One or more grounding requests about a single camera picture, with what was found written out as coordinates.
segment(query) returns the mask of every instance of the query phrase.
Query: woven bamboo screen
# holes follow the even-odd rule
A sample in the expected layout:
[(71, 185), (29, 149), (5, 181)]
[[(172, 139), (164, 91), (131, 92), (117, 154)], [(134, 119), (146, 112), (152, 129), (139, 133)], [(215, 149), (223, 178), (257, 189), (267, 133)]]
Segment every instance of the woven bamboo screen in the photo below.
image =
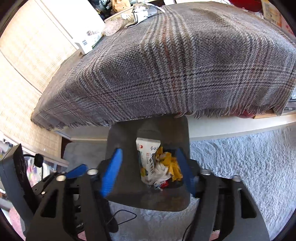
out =
[(0, 53), (0, 130), (55, 157), (60, 157), (62, 137), (30, 120), (41, 94)]
[(0, 50), (12, 66), (43, 93), (75, 47), (34, 0), (15, 14), (0, 38)]

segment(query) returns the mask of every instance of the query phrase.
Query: white carpet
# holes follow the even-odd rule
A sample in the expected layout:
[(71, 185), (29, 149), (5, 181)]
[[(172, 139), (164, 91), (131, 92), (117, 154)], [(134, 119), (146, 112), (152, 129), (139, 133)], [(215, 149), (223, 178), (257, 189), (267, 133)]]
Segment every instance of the white carpet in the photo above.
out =
[[(70, 143), (64, 158), (69, 169), (85, 163), (96, 167), (105, 145)], [(191, 158), (215, 175), (240, 175), (256, 201), (271, 239), (284, 227), (296, 208), (296, 126), (259, 134), (197, 141), (190, 144)], [(110, 203), (113, 212), (127, 209), (138, 217), (119, 226), (112, 239), (120, 241), (177, 241), (191, 223), (198, 200), (182, 212), (159, 212)], [(118, 222), (132, 217), (120, 212)]]

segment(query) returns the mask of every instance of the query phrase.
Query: silver bolt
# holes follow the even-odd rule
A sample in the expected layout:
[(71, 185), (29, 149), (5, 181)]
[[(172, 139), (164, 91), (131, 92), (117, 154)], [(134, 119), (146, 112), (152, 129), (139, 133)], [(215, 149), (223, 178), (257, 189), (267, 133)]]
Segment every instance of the silver bolt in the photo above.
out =
[(96, 174), (98, 174), (98, 170), (97, 169), (89, 169), (88, 171), (87, 171), (87, 174), (88, 175), (96, 175)]
[(209, 169), (201, 169), (200, 174), (206, 175), (206, 176), (211, 175), (211, 170), (209, 170)]
[(66, 176), (64, 176), (64, 175), (57, 176), (57, 181), (58, 182), (62, 182), (62, 181), (65, 181), (65, 180), (66, 180)]
[(235, 182), (240, 182), (241, 181), (240, 176), (237, 176), (237, 175), (234, 175), (232, 177), (232, 180), (235, 181)]

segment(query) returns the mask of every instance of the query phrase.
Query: plaid blanket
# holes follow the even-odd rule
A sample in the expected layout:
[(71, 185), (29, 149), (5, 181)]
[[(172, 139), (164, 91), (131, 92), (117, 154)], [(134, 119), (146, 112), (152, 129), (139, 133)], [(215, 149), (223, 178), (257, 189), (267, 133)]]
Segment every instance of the plaid blanket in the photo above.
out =
[(164, 114), (281, 114), (295, 45), (276, 26), (215, 2), (164, 6), (52, 79), (32, 121), (47, 129)]

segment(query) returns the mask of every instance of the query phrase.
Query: fluffy rug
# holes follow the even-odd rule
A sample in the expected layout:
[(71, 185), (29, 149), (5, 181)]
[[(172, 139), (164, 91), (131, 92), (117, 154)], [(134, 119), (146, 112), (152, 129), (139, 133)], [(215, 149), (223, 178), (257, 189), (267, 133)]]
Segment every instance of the fluffy rug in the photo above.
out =
[[(66, 146), (68, 169), (81, 163), (96, 167), (104, 158), (105, 144), (76, 142)], [(296, 126), (253, 135), (190, 143), (191, 158), (215, 175), (240, 175), (256, 201), (271, 240), (281, 231), (296, 208)], [(159, 212), (110, 203), (113, 212), (126, 209), (138, 215), (120, 225), (113, 240), (181, 240), (191, 223), (198, 200), (192, 198), (182, 212)], [(132, 218), (120, 212), (118, 222)]]

